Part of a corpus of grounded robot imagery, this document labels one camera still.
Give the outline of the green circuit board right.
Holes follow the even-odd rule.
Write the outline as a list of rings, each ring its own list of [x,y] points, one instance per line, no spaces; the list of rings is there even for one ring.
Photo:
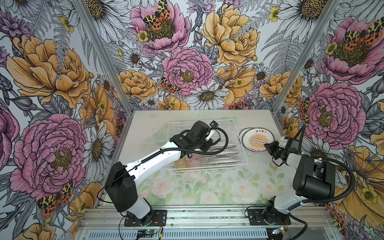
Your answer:
[[[278,228],[267,228],[268,235],[282,235],[284,234],[285,228],[284,227],[278,227]]]

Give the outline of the aluminium front rail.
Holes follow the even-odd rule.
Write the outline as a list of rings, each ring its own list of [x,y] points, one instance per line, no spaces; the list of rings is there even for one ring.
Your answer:
[[[251,228],[245,216],[246,205],[223,206],[154,206],[166,210],[166,229],[221,229]],[[310,228],[333,227],[333,219],[325,207],[301,207],[293,216],[306,221]],[[116,230],[123,223],[123,216],[113,206],[99,206],[87,210],[80,230]]]

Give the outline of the pink glass cup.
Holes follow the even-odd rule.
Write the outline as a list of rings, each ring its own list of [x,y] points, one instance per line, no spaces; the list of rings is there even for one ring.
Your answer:
[[[203,166],[203,162],[200,155],[192,154],[190,158],[187,159],[189,169],[198,169]]]

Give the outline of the aluminium corner frame post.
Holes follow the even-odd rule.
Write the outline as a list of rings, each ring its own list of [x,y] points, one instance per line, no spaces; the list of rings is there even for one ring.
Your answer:
[[[126,110],[128,116],[132,117],[134,110],[126,96],[125,90],[123,89],[120,80],[118,79],[118,74],[110,60],[108,52],[104,46],[103,40],[100,34],[98,33],[97,27],[92,20],[92,16],[86,6],[85,1],[75,1],[74,6],[80,15],[80,19],[83,22],[84,27],[86,28],[87,35],[90,37],[90,40],[92,41],[94,47],[98,52],[101,62],[103,63],[114,87],[117,90],[117,93],[120,97],[124,109]]]
[[[327,2],[325,9],[324,9],[322,15],[320,16],[318,23],[315,25],[314,31],[311,34],[309,34],[308,41],[305,44],[303,50],[301,51],[299,58],[298,58],[297,62],[295,63],[295,65],[294,65],[294,67],[290,73],[290,76],[287,79],[286,84],[282,88],[282,91],[279,94],[279,96],[278,96],[278,98],[274,104],[274,107],[272,109],[273,115],[277,115],[279,107],[285,101],[286,97],[290,93],[290,90],[293,87],[294,83],[296,82],[296,79],[298,78],[303,65],[305,64],[306,60],[309,58],[309,56],[311,54],[310,51],[315,47],[315,45],[318,42],[318,40],[320,39],[324,29],[329,26],[331,18],[334,15],[334,13],[336,12],[340,2],[341,1],[339,1],[339,0]]]

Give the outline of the yellow glass cup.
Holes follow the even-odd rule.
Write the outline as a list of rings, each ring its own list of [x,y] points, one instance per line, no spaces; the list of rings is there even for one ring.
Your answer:
[[[177,161],[174,162],[174,168],[177,170],[177,171],[181,171],[181,170],[186,170],[189,168],[188,166],[188,160],[183,157]]]

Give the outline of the green circuit board left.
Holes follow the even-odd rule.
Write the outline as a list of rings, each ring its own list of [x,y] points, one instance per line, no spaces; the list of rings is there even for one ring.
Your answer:
[[[164,230],[161,229],[159,231],[155,230],[139,230],[136,235],[136,240],[144,239],[144,238],[153,238],[159,237],[159,240],[163,237]]]

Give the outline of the aluminium corner frame post left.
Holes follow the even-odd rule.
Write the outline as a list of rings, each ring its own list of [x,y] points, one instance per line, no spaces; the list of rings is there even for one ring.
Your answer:
[[[97,27],[92,20],[92,16],[86,6],[85,1],[75,1],[74,6],[80,15],[80,19],[83,22],[84,27],[86,28],[87,35],[90,37],[90,40],[92,41],[94,47],[98,52],[101,62],[103,63],[114,87],[117,90],[117,93],[120,97],[124,109],[126,110],[128,116],[132,117],[134,110],[126,96],[125,90],[123,89],[120,80],[118,79],[118,74],[110,60],[108,52],[104,46],[103,40],[100,34],[98,33]]]

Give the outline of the aluminium corner frame post right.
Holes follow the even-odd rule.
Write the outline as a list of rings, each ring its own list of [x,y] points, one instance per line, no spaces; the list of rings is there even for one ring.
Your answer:
[[[318,23],[315,25],[314,31],[311,34],[309,34],[308,41],[305,44],[303,50],[301,51],[299,58],[298,58],[297,62],[295,63],[295,65],[294,65],[294,67],[290,73],[290,76],[287,79],[286,84],[282,88],[282,91],[279,94],[279,96],[278,96],[278,98],[274,104],[274,107],[272,109],[273,115],[277,115],[279,107],[285,101],[286,97],[290,93],[290,90],[293,87],[294,83],[296,82],[296,79],[298,78],[303,65],[305,64],[306,60],[309,58],[309,56],[311,54],[310,51],[315,47],[315,45],[318,42],[318,40],[320,39],[324,29],[329,26],[331,18],[334,15],[334,13],[336,12],[340,2],[341,1],[339,1],[339,0],[327,2],[325,9],[324,9],[322,15],[320,16]]]

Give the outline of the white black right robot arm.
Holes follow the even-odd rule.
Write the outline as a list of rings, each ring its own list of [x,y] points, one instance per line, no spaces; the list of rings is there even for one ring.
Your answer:
[[[302,149],[303,138],[283,137],[280,142],[264,144],[273,160],[281,160],[279,166],[295,168],[293,192],[272,197],[263,210],[267,224],[289,223],[288,213],[300,207],[305,200],[327,200],[334,197],[336,166],[323,158],[314,158]]]

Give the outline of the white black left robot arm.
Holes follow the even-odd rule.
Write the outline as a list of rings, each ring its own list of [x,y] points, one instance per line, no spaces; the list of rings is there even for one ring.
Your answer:
[[[145,198],[139,196],[139,185],[161,168],[186,155],[206,153],[214,143],[212,136],[217,128],[215,121],[209,125],[197,121],[191,129],[174,135],[148,156],[127,164],[115,163],[109,172],[105,190],[116,210],[134,216],[142,226],[150,224],[154,210]]]

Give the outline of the white plate green rim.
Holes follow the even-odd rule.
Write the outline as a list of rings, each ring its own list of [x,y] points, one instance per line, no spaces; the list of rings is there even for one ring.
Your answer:
[[[252,152],[265,152],[265,144],[275,141],[273,133],[265,128],[245,128],[240,132],[243,147]]]

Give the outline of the green circuit board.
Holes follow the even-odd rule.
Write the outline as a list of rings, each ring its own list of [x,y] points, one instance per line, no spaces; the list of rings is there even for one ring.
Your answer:
[[[159,237],[159,240],[163,237],[164,230],[161,229],[159,231],[155,230],[139,230],[136,235],[136,240],[144,239],[144,238],[153,238]]]
[[[282,235],[284,234],[285,228],[284,227],[278,227],[278,228],[267,228],[268,235]]]

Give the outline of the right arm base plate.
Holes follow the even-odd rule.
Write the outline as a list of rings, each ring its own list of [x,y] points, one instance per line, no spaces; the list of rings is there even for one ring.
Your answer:
[[[291,219],[279,211],[266,209],[248,209],[246,211],[251,226],[289,226]]]

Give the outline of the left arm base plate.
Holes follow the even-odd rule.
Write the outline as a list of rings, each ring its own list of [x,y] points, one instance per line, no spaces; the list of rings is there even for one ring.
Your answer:
[[[152,210],[142,219],[127,212],[125,217],[125,227],[164,227],[167,222],[167,210]]]

